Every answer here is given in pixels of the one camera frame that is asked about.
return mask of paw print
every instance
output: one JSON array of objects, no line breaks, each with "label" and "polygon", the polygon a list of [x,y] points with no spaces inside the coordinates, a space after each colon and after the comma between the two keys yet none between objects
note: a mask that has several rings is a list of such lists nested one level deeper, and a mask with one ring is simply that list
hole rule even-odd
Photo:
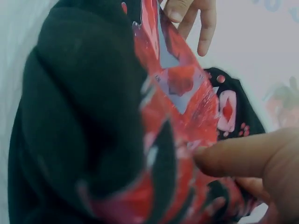
[{"label": "paw print", "polygon": [[239,132],[239,137],[246,137],[249,136],[249,125],[246,125],[245,123],[241,124],[241,130]]}]

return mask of red pattern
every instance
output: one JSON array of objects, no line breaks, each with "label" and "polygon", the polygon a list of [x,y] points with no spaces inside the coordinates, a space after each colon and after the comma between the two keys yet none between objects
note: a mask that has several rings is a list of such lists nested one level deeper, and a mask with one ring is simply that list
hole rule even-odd
[{"label": "red pattern", "polygon": [[[145,154],[148,152],[168,118],[171,119],[175,139],[176,187],[161,224],[175,217],[191,188],[194,188],[195,196],[182,223],[208,223],[212,218],[209,208],[205,209],[202,206],[209,191],[207,184],[215,180],[220,180],[231,196],[226,216],[232,217],[236,212],[243,216],[247,210],[243,206],[244,202],[235,182],[231,178],[217,179],[206,176],[196,169],[192,161],[192,152],[188,149],[187,142],[197,142],[198,146],[209,146],[217,140],[218,99],[208,81],[209,76],[199,66],[195,56],[175,27],[163,15],[161,25],[168,51],[178,59],[179,66],[168,70],[161,68],[157,6],[156,0],[142,0],[142,24],[133,24],[133,31],[135,53],[149,75],[143,88],[146,91],[149,88],[153,89],[152,94],[141,104],[145,128],[144,152]],[[168,77],[170,94],[180,97],[193,88],[193,76],[203,79],[200,87],[190,98],[183,114],[179,113],[176,105],[160,89],[157,78],[160,79],[163,76]],[[225,110],[228,119],[231,116],[229,104]],[[131,186],[107,200],[98,201],[87,196],[91,212],[96,217],[104,218],[111,223],[141,224],[145,222],[153,209],[154,188],[151,175],[151,169],[145,168]],[[238,204],[238,211],[235,210],[236,204]]]}]

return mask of red graphic print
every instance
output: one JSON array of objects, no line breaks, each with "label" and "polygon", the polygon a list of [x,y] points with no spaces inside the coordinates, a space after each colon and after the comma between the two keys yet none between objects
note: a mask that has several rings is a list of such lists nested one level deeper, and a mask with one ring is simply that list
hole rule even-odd
[{"label": "red graphic print", "polygon": [[[161,16],[163,33],[158,31],[158,16]],[[162,213],[157,211],[154,198],[161,189],[157,187],[155,178],[157,173],[163,173],[170,167],[170,162],[164,160],[164,166],[157,172],[154,165],[158,158],[154,157],[153,165],[145,164],[138,178],[122,191],[105,200],[98,200],[88,195],[88,188],[83,185],[81,193],[84,196],[81,198],[86,198],[86,206],[95,217],[113,224],[142,224],[155,218],[158,221],[154,223],[164,224],[171,222],[179,214],[182,224],[203,224],[211,221],[214,214],[225,204],[227,217],[232,217],[235,215],[236,203],[240,204],[238,214],[245,215],[242,195],[235,182],[231,178],[218,179],[204,175],[195,167],[192,151],[188,147],[209,146],[217,140],[219,103],[208,75],[199,66],[196,57],[176,28],[159,10],[156,0],[142,0],[141,21],[141,24],[133,24],[133,32],[135,53],[148,72],[148,78],[141,89],[143,98],[140,105],[144,125],[144,160],[146,161],[154,147],[158,151],[157,154],[165,153],[165,145],[158,148],[153,144],[159,138],[164,124],[170,120],[174,142],[171,149],[175,162],[175,182],[171,198],[168,199]],[[165,39],[167,52],[178,60],[179,66],[169,69],[161,67],[161,38]],[[166,80],[164,84],[167,86],[167,92],[162,90],[162,79]],[[186,110],[180,113],[176,103],[184,101],[187,102]],[[229,107],[230,104],[227,104],[223,109],[226,119],[232,115],[232,109]],[[218,182],[231,198],[219,199],[211,195],[213,189],[208,186],[211,182]]]},{"label": "red graphic print", "polygon": [[225,117],[227,122],[229,122],[232,114],[233,114],[233,107],[230,104],[229,98],[227,98],[225,107],[223,108],[223,116]]},{"label": "red graphic print", "polygon": [[124,12],[125,14],[127,14],[127,13],[128,13],[127,4],[126,4],[125,2],[123,2],[123,3],[121,4],[121,7],[122,7],[123,12]]}]

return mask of finger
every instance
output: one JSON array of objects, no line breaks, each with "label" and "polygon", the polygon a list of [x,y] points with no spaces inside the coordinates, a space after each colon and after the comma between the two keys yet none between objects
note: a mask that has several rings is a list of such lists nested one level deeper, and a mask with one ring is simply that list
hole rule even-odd
[{"label": "finger", "polygon": [[278,151],[298,138],[298,129],[228,139],[195,152],[198,167],[211,176],[262,178],[264,169]]},{"label": "finger", "polygon": [[178,32],[182,35],[184,39],[187,39],[195,22],[197,13],[198,9],[191,6],[187,11],[185,17],[183,18],[182,22],[179,24]]},{"label": "finger", "polygon": [[165,12],[172,22],[181,22],[193,0],[168,0]]},{"label": "finger", "polygon": [[237,183],[267,205],[271,202],[271,197],[263,187],[263,180],[258,178],[236,178]]},{"label": "finger", "polygon": [[211,45],[212,37],[216,29],[216,8],[201,10],[201,30],[197,52],[200,56],[205,56]]}]

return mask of card suit symbol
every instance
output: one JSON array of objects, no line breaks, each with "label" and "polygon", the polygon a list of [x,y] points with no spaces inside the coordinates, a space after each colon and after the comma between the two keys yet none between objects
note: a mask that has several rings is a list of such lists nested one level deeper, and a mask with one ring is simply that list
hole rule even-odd
[{"label": "card suit symbol", "polygon": [[227,122],[229,122],[231,116],[233,114],[233,107],[230,104],[229,98],[227,98],[225,107],[223,108],[223,116],[226,119]]},{"label": "card suit symbol", "polygon": [[176,79],[169,79],[168,80],[168,92],[171,95],[178,95],[178,96],[183,96],[186,92],[189,92],[193,88],[193,81],[184,78],[181,80],[176,80]]}]

